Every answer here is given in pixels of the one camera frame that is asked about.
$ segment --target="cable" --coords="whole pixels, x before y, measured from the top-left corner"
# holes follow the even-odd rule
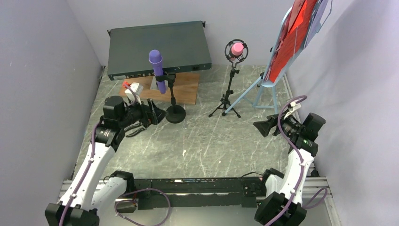
[[[106,179],[106,178],[110,179],[111,177],[110,177],[110,176],[105,176],[105,177],[104,177],[103,183],[104,183],[105,185],[107,184],[107,183],[105,182],[105,179]]]
[[[309,206],[309,204],[313,201],[313,199],[316,198],[316,196],[317,196],[321,191],[323,191],[323,190],[324,190],[324,195],[323,195],[323,197],[322,197],[316,204],[314,204],[314,205],[312,205],[312,206]],[[309,202],[308,202],[306,205],[303,206],[303,208],[308,210],[308,209],[312,209],[312,208],[315,208],[316,206],[320,205],[320,203],[322,203],[322,202],[324,201],[324,199],[326,198],[327,193],[328,193],[327,188],[324,187],[324,188],[320,189],[319,191],[317,191],[317,192],[314,194],[314,196],[309,200]]]
[[[135,92],[133,92],[133,90],[130,88],[130,86],[128,86],[127,84],[123,84],[132,94],[133,94],[133,96],[135,97],[135,100],[132,102],[132,103],[130,103],[129,105],[133,105],[134,103],[136,103],[137,102],[137,96],[136,96],[136,93]]]
[[[280,111],[280,113],[279,113],[279,116],[278,116],[278,118],[277,118],[277,126],[279,127],[279,130],[280,130],[281,135],[284,137],[285,140],[288,141],[289,145],[291,145],[291,147],[292,147],[292,148],[295,150],[295,152],[298,154],[299,160],[300,160],[300,162],[301,162],[301,173],[299,174],[298,181],[297,181],[297,183],[296,183],[295,186],[294,186],[294,191],[295,191],[295,193],[296,193],[296,190],[298,189],[299,185],[301,184],[305,166],[302,165],[302,163],[303,163],[303,157],[302,157],[301,153],[299,152],[298,148],[297,148],[297,147],[294,145],[294,143],[292,143],[291,140],[285,135],[284,130],[283,130],[283,128],[281,127],[281,117],[282,117],[282,115],[283,115],[283,112],[284,112],[285,108],[288,107],[288,105],[289,105],[291,102],[297,101],[297,103],[300,103],[300,102],[306,100],[306,98],[308,98],[306,95],[302,95],[302,96],[294,97],[294,98],[288,100],[288,102],[287,102],[287,103],[283,106],[283,108],[281,109],[281,111]],[[314,208],[314,207],[318,206],[318,205],[324,200],[324,198],[327,196],[327,189],[326,189],[326,188],[320,189],[320,190],[311,198],[311,200],[307,203],[307,205],[309,205],[310,202],[312,202],[312,201],[314,200],[314,198],[316,198],[316,196],[317,196],[322,190],[324,190],[324,189],[325,189],[326,192],[324,193],[323,198],[322,198],[319,202],[317,202],[315,205],[310,206],[310,207],[306,207],[306,208],[304,207],[304,209],[311,209],[311,208]],[[267,222],[264,226],[270,226],[270,225],[272,225],[274,222],[276,222],[276,221],[288,210],[289,206],[290,206],[291,203],[292,203],[292,200],[294,199],[295,193],[291,194],[291,197],[289,198],[289,200],[288,200],[288,202],[286,203],[286,205],[284,206],[284,208],[280,211],[280,213],[278,213],[275,217],[273,217],[273,218],[272,218],[269,222]]]
[[[242,175],[240,178],[243,178],[243,177],[248,176],[248,175],[251,175],[251,174],[257,174],[257,175],[263,176],[262,174],[257,173],[257,172],[249,172],[249,173],[246,173],[246,174]]]
[[[102,122],[103,122],[103,119],[101,118],[100,121],[94,126],[93,131],[91,133],[91,154],[90,154],[90,159],[94,158],[94,154],[96,152],[96,143],[95,143],[96,128]],[[83,180],[85,179],[85,177],[86,177],[86,175],[88,173],[88,170],[90,169],[90,166],[91,166],[91,163],[92,163],[92,161],[90,161],[90,159],[88,161],[88,165],[86,166],[85,171],[82,174],[82,177],[80,178],[78,184],[76,185],[75,189],[72,192],[72,195],[69,197],[69,200],[68,200],[68,202],[66,203],[66,205],[64,207],[64,210],[63,210],[61,218],[60,218],[60,223],[59,223],[58,226],[63,226],[63,224],[64,224],[64,219],[65,219],[66,212],[67,212],[68,208],[70,207],[70,205],[72,204],[72,201],[74,199],[73,195],[75,195],[75,197],[76,197],[76,193],[78,192],[80,186],[83,183]]]
[[[123,196],[131,195],[131,194],[136,194],[136,193],[139,193],[139,192],[145,192],[145,191],[155,191],[155,192],[159,192],[159,193],[161,193],[161,194],[166,198],[166,201],[168,202],[168,213],[166,214],[165,219],[163,219],[160,223],[154,225],[154,226],[160,226],[160,225],[162,225],[162,224],[169,218],[170,213],[171,213],[171,211],[172,211],[172,206],[170,205],[170,200],[169,200],[168,196],[167,196],[164,192],[162,192],[162,191],[160,191],[160,190],[158,190],[158,189],[155,189],[155,188],[146,188],[146,189],[141,189],[141,190],[137,190],[137,191],[134,191],[134,192],[130,192],[130,193],[123,194]],[[116,216],[119,216],[119,217],[123,218],[124,220],[127,220],[127,221],[129,221],[130,223],[133,223],[133,224],[135,224],[135,225],[137,225],[137,226],[145,226],[145,225],[139,224],[139,223],[137,223],[137,222],[131,220],[130,218],[127,218],[127,217],[123,216],[122,214],[118,213],[117,206],[118,206],[118,204],[121,203],[121,202],[126,202],[126,200],[119,201],[119,202],[117,202],[117,203],[115,204],[115,213],[116,213]]]

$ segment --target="robotic arm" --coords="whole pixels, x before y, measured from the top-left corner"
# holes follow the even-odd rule
[[[98,226],[98,216],[103,207],[112,204],[123,193],[134,190],[133,174],[116,171],[107,185],[94,195],[106,165],[125,136],[124,128],[136,122],[145,127],[157,125],[165,117],[166,112],[157,108],[152,100],[148,99],[147,102],[148,105],[139,102],[128,105],[120,96],[106,98],[104,115],[95,129],[94,141],[88,147],[88,153],[76,178],[58,204],[51,203],[46,208],[45,215],[50,226],[58,226],[60,221],[63,221],[61,225]],[[90,154],[93,145],[94,156]]]
[[[291,105],[280,117],[284,120],[280,123],[281,130],[286,138],[298,149],[293,147],[288,152],[288,166],[286,174],[271,168],[263,176],[266,186],[266,199],[259,206],[255,220],[262,225],[299,225],[306,216],[306,210],[302,203],[303,186],[309,166],[312,164],[318,151],[318,145],[314,142],[321,127],[326,123],[322,117],[310,113],[303,124],[291,114],[297,109]],[[254,122],[254,126],[266,137],[271,128],[277,127],[279,114],[267,117],[267,121]],[[280,129],[273,133],[277,136]]]

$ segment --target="wooden block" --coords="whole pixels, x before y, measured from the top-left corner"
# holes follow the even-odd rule
[[[150,89],[153,76],[125,79],[128,83],[138,82],[143,86],[140,94],[141,100],[151,98],[153,100],[170,102],[170,89],[165,94],[161,94],[159,90]],[[176,80],[173,85],[173,93],[178,104],[195,105],[197,100],[198,83],[200,74],[197,73],[177,73]],[[119,96],[126,97],[126,88],[121,87]]]

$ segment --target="marble floor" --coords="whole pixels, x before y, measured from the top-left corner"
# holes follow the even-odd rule
[[[231,86],[234,90],[231,102],[264,70],[264,66],[254,65],[238,68],[240,73],[234,77]],[[273,109],[254,109],[249,102],[241,100],[235,107],[240,119],[233,111],[223,117],[222,110],[208,118],[227,89],[229,72],[227,65],[213,65],[211,70],[200,71],[197,103],[183,105],[187,113],[184,122],[172,124],[164,119],[158,126],[151,125],[136,137],[125,138],[103,177],[115,170],[132,172],[136,178],[239,177],[250,171],[263,173],[270,167],[284,172],[288,157],[286,141],[281,136],[264,138],[252,125],[274,114]],[[122,82],[110,81],[105,70],[76,170],[87,152],[93,125],[103,114],[105,98],[117,95]],[[281,106],[289,98],[283,80],[276,90]],[[254,100],[256,93],[257,89],[253,89],[247,97]],[[271,89],[264,90],[260,103],[272,104]],[[156,105],[166,109],[170,103],[156,102]]]

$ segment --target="easel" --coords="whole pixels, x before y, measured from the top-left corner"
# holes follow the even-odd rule
[[[330,16],[331,11],[332,11],[332,5],[333,5],[333,0],[331,0],[331,8],[330,8],[330,12],[327,15],[327,17],[325,18],[323,24],[318,24],[318,28],[317,28],[317,32],[319,32],[319,30],[322,28],[322,26],[324,25],[324,23],[326,22],[327,18]],[[288,19],[289,14],[291,13],[291,8],[289,8],[289,10],[287,11],[287,13],[285,14],[283,20],[281,21],[281,28],[280,28],[280,32],[277,36],[276,42],[273,46],[273,48],[271,49],[272,52],[272,56],[270,57],[269,63],[266,67],[265,72],[261,73],[259,78],[247,89],[245,90],[245,92],[243,94],[241,94],[241,96],[239,98],[237,98],[236,101],[234,101],[234,103],[227,108],[224,111],[224,114],[227,114],[241,99],[247,100],[248,102],[250,102],[252,104],[253,108],[274,108],[274,113],[277,114],[278,113],[278,107],[277,107],[277,92],[276,92],[276,84],[277,82],[279,82],[279,80],[286,74],[288,68],[291,66],[291,64],[296,60],[296,58],[299,56],[299,54],[302,52],[303,50],[303,45],[306,42],[306,40],[303,42],[301,48],[292,55],[292,57],[290,58],[290,60],[287,62],[287,64],[285,65],[285,67],[280,71],[278,77],[276,78],[276,80],[274,82],[271,82],[270,80],[265,80],[265,73],[267,73],[267,71],[269,70],[270,66],[271,66],[271,62],[273,60],[274,55],[276,54],[276,48],[279,45],[279,37],[280,34],[283,32],[284,29],[284,24]],[[245,95],[251,91],[255,86],[260,87],[258,90],[258,93],[256,95],[255,101],[252,102],[250,100],[248,100],[247,98],[245,98]],[[273,105],[258,105],[259,99],[261,94],[263,93],[263,89],[264,88],[271,88],[271,93],[272,93],[272,98],[273,98]]]

